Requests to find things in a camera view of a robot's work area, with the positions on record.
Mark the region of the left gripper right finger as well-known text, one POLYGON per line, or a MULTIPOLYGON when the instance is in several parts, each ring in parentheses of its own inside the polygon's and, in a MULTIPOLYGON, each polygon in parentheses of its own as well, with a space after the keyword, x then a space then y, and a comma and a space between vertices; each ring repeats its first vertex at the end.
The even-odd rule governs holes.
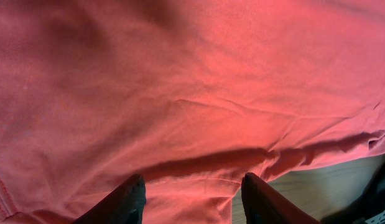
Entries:
POLYGON ((247 224, 319 224, 252 172, 242 179, 241 197, 247 224))

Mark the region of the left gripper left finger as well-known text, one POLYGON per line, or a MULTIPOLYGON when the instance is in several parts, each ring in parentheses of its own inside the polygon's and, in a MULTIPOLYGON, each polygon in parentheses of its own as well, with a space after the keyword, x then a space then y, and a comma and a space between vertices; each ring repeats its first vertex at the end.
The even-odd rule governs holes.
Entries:
POLYGON ((72 223, 141 224, 145 205, 145 181, 134 174, 72 223))

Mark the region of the red orange t-shirt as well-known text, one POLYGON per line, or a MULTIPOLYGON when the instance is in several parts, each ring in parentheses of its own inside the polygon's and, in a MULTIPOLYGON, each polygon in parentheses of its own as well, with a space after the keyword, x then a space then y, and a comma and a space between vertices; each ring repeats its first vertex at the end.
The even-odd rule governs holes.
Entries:
POLYGON ((385 154, 385 1, 0 1, 0 223, 129 176, 146 223, 230 223, 253 172, 385 154))

